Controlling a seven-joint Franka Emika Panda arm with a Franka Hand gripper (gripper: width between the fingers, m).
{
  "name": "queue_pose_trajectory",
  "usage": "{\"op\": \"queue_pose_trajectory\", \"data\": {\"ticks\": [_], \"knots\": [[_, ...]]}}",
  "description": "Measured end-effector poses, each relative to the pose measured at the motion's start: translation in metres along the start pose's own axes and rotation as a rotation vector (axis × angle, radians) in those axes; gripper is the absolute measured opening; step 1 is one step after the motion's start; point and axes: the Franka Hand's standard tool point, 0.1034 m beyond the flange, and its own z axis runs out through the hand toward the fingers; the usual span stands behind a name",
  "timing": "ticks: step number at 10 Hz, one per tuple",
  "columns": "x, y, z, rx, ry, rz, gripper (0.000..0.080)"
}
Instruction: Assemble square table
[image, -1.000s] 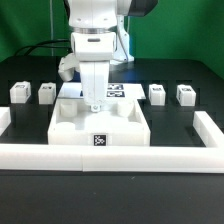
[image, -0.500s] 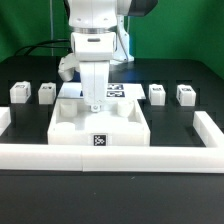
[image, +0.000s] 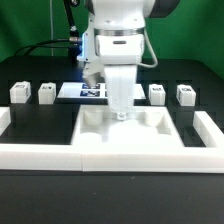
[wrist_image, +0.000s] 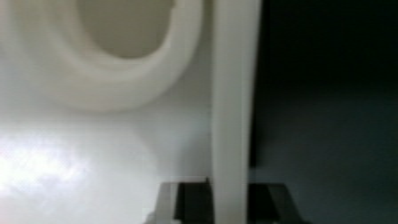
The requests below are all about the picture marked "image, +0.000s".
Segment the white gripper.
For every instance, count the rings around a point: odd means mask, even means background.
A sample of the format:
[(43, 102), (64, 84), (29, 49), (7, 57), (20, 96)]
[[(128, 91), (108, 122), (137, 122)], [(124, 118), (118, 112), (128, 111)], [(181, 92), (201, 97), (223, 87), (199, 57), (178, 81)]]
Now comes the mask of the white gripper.
[(144, 37), (96, 36), (96, 54), (103, 64), (108, 105), (117, 120), (126, 120), (134, 104), (137, 66), (142, 60)]

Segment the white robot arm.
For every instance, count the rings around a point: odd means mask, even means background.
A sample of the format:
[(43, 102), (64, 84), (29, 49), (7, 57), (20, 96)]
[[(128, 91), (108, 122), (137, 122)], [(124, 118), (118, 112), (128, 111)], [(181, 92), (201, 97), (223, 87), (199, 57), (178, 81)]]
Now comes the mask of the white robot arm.
[(124, 120), (134, 105), (137, 68), (151, 50), (145, 20), (171, 14), (180, 0), (85, 0), (89, 22), (82, 36), (83, 80), (105, 79), (110, 110)]

